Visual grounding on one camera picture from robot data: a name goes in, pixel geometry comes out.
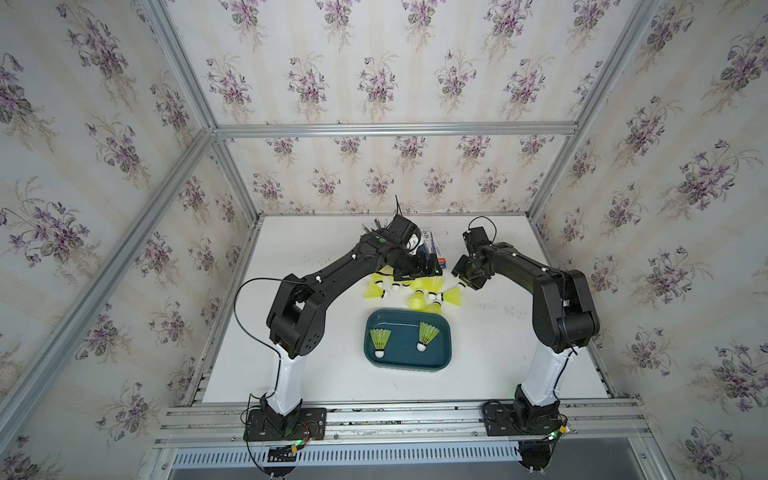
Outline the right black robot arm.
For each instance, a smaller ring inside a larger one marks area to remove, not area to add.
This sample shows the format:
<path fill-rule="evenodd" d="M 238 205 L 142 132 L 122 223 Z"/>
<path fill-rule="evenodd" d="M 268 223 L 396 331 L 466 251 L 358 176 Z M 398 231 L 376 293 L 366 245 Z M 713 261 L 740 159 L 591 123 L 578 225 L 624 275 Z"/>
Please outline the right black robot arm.
<path fill-rule="evenodd" d="M 532 432 L 560 418 L 558 386 L 571 358 L 600 331 L 586 276 L 563 271 L 522 254 L 509 243 L 492 242 L 482 227 L 463 233 L 467 253 L 452 270 L 466 286 L 479 290 L 501 275 L 532 296 L 532 328 L 538 340 L 525 380 L 509 406 L 516 428 Z"/>

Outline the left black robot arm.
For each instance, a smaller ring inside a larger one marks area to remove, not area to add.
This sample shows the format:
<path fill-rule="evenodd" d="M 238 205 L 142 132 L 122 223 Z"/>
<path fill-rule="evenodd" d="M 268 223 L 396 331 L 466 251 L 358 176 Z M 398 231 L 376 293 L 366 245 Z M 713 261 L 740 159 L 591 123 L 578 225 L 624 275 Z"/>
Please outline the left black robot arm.
<path fill-rule="evenodd" d="M 324 336 L 328 308 L 359 280 L 383 267 L 390 267 L 398 281 L 442 274 L 438 255 L 424 246 L 419 227 L 396 214 L 387 225 L 368 229 L 349 252 L 328 266 L 281 280 L 266 319 L 269 340 L 278 355 L 276 381 L 260 401 L 261 411 L 273 425 L 285 426 L 298 417 L 305 360 Z"/>

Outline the dark teal storage tray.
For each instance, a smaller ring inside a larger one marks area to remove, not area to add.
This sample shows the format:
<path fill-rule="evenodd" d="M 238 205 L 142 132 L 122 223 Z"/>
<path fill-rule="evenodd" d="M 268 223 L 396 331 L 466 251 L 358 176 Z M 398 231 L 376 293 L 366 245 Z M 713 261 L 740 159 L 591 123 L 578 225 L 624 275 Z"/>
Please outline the dark teal storage tray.
<path fill-rule="evenodd" d="M 421 322 L 440 329 L 440 334 L 425 352 L 419 352 L 416 348 Z M 369 331 L 376 328 L 392 331 L 382 359 L 374 356 L 374 347 L 369 336 Z M 404 309 L 379 309 L 367 319 L 363 353 L 370 363 L 378 367 L 436 372 L 447 367 L 453 358 L 450 325 L 441 315 Z"/>

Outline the yellow shuttlecock centre pile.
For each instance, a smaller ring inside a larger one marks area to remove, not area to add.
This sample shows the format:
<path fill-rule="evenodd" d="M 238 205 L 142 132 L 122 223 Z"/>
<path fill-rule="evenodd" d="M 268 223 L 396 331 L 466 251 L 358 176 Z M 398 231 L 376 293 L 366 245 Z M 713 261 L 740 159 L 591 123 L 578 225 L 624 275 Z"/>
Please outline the yellow shuttlecock centre pile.
<path fill-rule="evenodd" d="M 421 291 L 415 291 L 408 299 L 407 307 L 414 312 L 424 312 L 424 309 L 435 301 L 436 294 L 424 294 Z"/>

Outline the yellow shuttlecock pile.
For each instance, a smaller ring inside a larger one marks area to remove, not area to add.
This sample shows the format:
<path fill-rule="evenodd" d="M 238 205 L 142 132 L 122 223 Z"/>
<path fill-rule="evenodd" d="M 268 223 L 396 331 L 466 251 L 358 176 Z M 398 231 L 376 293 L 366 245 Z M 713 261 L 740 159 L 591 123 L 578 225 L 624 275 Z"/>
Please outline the yellow shuttlecock pile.
<path fill-rule="evenodd" d="M 368 284 L 364 298 L 365 299 L 383 299 L 388 296 L 388 291 L 383 281 L 372 281 Z"/>
<path fill-rule="evenodd" d="M 435 314 L 435 315 L 441 315 L 442 314 L 442 304 L 439 302 L 433 302 L 432 304 L 428 305 L 424 309 L 425 313 L 429 314 Z"/>
<path fill-rule="evenodd" d="M 424 294 L 421 291 L 415 291 L 408 299 L 407 307 L 414 312 L 424 312 L 424 309 L 435 301 L 436 294 Z"/>
<path fill-rule="evenodd" d="M 371 275 L 371 280 L 383 291 L 392 293 L 400 291 L 403 283 L 394 279 L 394 269 L 391 266 L 384 266 Z"/>

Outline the yellow shuttlecock lower right pile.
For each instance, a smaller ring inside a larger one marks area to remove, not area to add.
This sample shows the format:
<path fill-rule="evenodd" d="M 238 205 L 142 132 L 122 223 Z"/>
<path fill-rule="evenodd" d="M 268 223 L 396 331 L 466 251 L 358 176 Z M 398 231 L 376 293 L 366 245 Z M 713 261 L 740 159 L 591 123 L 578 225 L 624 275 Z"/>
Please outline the yellow shuttlecock lower right pile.
<path fill-rule="evenodd" d="M 435 315 L 441 315 L 442 314 L 442 304 L 439 302 L 433 302 L 432 304 L 428 305 L 424 309 L 425 313 L 429 314 L 435 314 Z"/>

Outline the yellow shuttlecock lower left pile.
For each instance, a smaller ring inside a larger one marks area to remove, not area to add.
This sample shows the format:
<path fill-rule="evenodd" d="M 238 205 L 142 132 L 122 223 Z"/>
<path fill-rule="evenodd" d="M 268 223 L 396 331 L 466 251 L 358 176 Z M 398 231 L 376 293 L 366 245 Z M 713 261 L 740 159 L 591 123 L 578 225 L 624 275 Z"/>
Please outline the yellow shuttlecock lower left pile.
<path fill-rule="evenodd" d="M 364 298 L 365 299 L 383 299 L 388 296 L 388 291 L 383 281 L 372 281 L 368 284 Z"/>

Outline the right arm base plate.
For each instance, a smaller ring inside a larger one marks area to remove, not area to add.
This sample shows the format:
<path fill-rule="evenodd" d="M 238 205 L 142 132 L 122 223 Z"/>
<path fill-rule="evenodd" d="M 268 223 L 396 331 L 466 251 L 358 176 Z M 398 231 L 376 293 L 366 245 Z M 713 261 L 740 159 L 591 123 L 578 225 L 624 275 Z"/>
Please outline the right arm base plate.
<path fill-rule="evenodd" d="M 530 405 L 526 400 L 502 403 L 489 400 L 482 407 L 483 423 L 488 436 L 557 437 L 565 432 L 567 419 L 559 412 L 559 403 Z"/>

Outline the aluminium front rail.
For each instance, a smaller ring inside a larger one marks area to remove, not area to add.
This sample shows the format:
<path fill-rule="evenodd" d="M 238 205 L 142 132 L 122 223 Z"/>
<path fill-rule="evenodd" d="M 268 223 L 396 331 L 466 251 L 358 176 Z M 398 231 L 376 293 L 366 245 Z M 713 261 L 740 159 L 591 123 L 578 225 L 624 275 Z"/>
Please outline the aluminium front rail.
<path fill-rule="evenodd" d="M 558 425 L 565 439 L 649 438 L 647 420 L 628 399 L 564 400 L 560 416 L 544 427 L 512 427 L 510 410 L 482 400 L 401 403 L 308 402 L 298 415 L 295 434 L 312 445 L 393 442 L 544 440 Z M 242 446 L 252 434 L 256 444 L 278 445 L 267 421 L 250 423 L 240 403 L 202 403 L 173 407 L 160 416 L 155 448 Z"/>

